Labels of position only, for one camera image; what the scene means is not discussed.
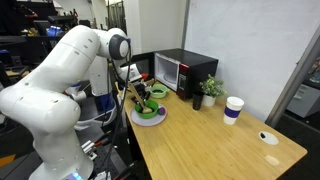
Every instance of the white cup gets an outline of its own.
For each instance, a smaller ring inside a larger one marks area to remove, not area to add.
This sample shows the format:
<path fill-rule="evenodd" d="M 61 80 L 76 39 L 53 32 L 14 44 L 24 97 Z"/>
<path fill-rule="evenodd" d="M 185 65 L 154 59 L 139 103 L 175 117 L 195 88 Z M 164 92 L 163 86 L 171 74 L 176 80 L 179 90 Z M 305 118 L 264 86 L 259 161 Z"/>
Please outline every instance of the white cup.
<path fill-rule="evenodd" d="M 238 97 L 228 97 L 223 121 L 226 124 L 233 125 L 236 122 L 243 105 L 244 101 L 242 99 Z"/>

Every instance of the whiteboard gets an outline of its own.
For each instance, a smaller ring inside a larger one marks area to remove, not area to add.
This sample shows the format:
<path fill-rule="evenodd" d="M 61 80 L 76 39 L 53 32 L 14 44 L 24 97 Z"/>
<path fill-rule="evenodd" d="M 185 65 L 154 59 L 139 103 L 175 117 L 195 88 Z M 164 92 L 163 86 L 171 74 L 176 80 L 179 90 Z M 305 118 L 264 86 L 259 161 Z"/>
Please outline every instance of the whiteboard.
<path fill-rule="evenodd" d="M 264 122 L 319 18 L 318 0 L 190 0 L 185 49 L 219 59 L 227 96 Z"/>

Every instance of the black microwave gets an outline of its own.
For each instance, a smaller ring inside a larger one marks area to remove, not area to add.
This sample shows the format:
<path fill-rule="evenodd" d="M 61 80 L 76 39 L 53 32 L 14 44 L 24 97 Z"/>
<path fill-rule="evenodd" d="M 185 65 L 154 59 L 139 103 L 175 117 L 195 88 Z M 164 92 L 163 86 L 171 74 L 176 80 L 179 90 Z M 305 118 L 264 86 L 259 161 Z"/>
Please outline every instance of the black microwave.
<path fill-rule="evenodd" d="M 218 59 L 186 51 L 169 49 L 154 54 L 155 78 L 174 90 L 183 100 L 200 90 L 199 82 L 215 76 Z"/>

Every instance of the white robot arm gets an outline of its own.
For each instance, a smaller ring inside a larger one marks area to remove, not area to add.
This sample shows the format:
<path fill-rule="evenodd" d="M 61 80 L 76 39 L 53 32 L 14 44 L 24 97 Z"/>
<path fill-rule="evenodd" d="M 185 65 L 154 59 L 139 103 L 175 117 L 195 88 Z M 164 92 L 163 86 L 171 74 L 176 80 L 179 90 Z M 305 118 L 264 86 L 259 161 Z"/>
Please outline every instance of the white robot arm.
<path fill-rule="evenodd" d="M 43 160 L 29 179 L 57 180 L 73 172 L 89 178 L 93 162 L 83 152 L 73 129 L 80 108 L 61 93 L 80 82 L 96 56 L 124 59 L 129 51 L 125 37 L 119 30 L 76 26 L 34 71 L 1 91 L 0 111 L 29 129 Z"/>

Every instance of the white plate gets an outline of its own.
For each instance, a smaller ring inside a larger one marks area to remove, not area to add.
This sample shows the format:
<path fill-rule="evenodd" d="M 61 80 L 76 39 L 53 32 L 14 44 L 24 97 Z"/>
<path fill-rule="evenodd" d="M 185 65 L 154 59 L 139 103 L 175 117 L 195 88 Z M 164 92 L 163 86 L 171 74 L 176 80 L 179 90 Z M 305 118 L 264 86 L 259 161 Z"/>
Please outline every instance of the white plate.
<path fill-rule="evenodd" d="M 140 125 L 140 126 L 154 126 L 154 125 L 157 125 L 159 123 L 161 123 L 164 118 L 167 116 L 167 109 L 166 110 L 166 113 L 164 115 L 159 115 L 157 114 L 156 116 L 154 116 L 153 118 L 151 119 L 142 119 L 138 113 L 134 110 L 134 108 L 131 109 L 131 112 L 130 112 L 130 116 L 131 116 L 131 119 L 134 123 Z"/>

